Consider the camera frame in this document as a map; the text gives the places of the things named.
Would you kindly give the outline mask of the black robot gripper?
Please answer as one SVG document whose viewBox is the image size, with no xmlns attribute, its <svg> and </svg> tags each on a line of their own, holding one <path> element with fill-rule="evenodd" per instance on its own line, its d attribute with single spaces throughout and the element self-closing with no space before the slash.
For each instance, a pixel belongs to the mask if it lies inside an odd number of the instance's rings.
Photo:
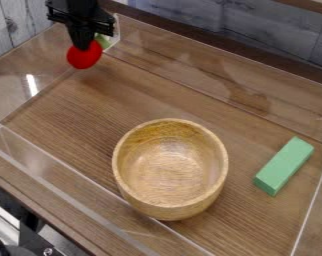
<svg viewBox="0 0 322 256">
<path fill-rule="evenodd" d="M 98 5 L 98 0 L 45 0 L 48 19 L 69 26 L 73 46 L 86 50 L 94 33 L 113 35 L 114 18 Z"/>
</svg>

